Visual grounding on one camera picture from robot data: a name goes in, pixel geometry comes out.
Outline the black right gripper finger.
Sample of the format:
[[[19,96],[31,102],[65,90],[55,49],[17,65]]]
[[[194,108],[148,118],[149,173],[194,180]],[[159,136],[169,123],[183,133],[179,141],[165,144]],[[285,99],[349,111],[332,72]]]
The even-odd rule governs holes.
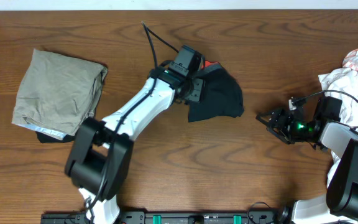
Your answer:
[[[290,140],[287,138],[287,136],[285,134],[282,133],[281,130],[275,130],[273,128],[267,127],[266,130],[273,134],[276,138],[278,138],[279,140],[281,140],[282,142],[284,142],[285,144],[289,145],[291,144]]]
[[[283,113],[283,109],[274,109],[270,110],[268,112],[259,113],[255,117],[257,121],[260,121],[261,123],[275,123],[279,120]]]

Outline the white crumpled garment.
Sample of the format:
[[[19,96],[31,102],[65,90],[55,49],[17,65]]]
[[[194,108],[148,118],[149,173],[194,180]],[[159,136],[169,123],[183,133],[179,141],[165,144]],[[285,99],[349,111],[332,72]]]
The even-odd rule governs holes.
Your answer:
[[[349,52],[344,58],[342,68],[331,73],[318,76],[321,88],[326,90],[326,96],[342,100],[340,124],[330,123],[323,129],[320,140],[331,150],[334,164],[328,172],[330,183],[339,165],[342,155],[351,138],[358,136],[350,132],[346,125],[357,127],[358,132],[358,49]]]

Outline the black cloth under bag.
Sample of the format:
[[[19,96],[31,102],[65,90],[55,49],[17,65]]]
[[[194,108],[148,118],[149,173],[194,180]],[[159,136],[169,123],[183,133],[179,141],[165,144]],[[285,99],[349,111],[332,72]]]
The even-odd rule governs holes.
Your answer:
[[[60,131],[47,129],[47,128],[35,128],[37,139],[41,143],[66,143],[72,142],[76,139],[77,131],[72,134],[63,133]]]

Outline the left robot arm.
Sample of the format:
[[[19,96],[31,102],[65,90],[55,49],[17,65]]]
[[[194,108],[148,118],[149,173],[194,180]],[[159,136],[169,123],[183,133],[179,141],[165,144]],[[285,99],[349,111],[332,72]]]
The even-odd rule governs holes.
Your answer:
[[[134,142],[145,127],[177,99],[198,101],[204,81],[200,69],[187,75],[172,68],[150,71],[141,90],[115,113],[85,119],[75,135],[65,174],[85,200],[86,223],[114,223],[120,213],[117,193],[123,185]]]

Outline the olive green fabric bag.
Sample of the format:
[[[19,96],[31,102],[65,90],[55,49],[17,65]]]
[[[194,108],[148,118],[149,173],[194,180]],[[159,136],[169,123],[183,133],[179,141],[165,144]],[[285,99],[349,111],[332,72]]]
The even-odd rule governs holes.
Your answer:
[[[107,67],[35,49],[19,86],[12,124],[62,140],[93,117]]]

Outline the black leggings with red waistband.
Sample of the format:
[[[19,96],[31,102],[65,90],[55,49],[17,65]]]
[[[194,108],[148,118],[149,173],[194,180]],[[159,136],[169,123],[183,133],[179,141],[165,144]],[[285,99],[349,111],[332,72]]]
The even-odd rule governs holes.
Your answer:
[[[200,102],[188,104],[190,123],[217,116],[242,116],[244,104],[241,87],[220,63],[206,61],[205,66],[196,73],[196,78],[203,80],[205,86]]]

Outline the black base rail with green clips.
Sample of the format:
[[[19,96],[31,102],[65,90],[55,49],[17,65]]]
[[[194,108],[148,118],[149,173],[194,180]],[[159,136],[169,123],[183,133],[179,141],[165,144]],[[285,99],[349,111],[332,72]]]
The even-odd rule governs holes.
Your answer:
[[[252,224],[290,223],[291,207],[276,209],[256,202],[240,212],[148,212],[121,210],[116,201],[98,202],[90,212],[48,212],[41,224],[116,223],[116,224]]]

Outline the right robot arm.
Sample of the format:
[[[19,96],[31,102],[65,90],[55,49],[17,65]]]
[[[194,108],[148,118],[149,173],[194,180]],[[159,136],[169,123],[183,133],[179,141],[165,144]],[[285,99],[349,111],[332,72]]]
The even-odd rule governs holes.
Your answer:
[[[328,189],[322,196],[298,200],[292,223],[358,223],[358,134],[339,124],[339,107],[317,109],[311,121],[298,110],[276,109],[256,116],[285,144],[310,142],[337,156]]]

